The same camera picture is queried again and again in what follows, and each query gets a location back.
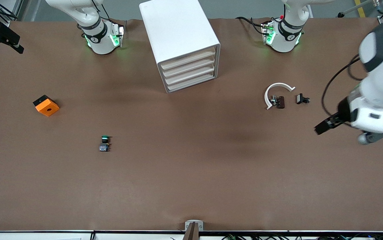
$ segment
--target brown tabletop surface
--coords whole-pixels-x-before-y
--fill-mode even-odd
[[[106,56],[74,22],[13,22],[25,51],[0,44],[0,230],[174,230],[188,219],[207,230],[383,230],[383,140],[313,131],[325,85],[376,19],[310,19],[283,54],[248,23],[210,22],[219,77],[173,94],[142,21]],[[271,90],[286,108],[266,110],[275,82],[297,88]],[[356,84],[340,74],[328,108]],[[311,103],[295,104],[299,93]],[[33,106],[43,94],[61,107],[51,117]],[[102,135],[111,152],[97,150]]]

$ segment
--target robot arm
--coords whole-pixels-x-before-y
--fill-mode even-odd
[[[97,54],[111,53],[121,46],[123,26],[109,20],[102,20],[94,3],[100,5],[103,0],[46,0],[46,2],[72,17],[80,25],[88,46]]]
[[[383,23],[375,27],[359,47],[359,56],[367,77],[338,105],[338,112],[315,127],[322,134],[342,123],[350,122],[354,128],[374,137],[383,135]],[[360,137],[361,143],[368,143]]]
[[[269,34],[264,37],[264,42],[280,53],[291,51],[298,44],[301,30],[309,18],[309,4],[324,4],[334,0],[281,0],[285,5],[283,19],[275,19],[263,32]]]

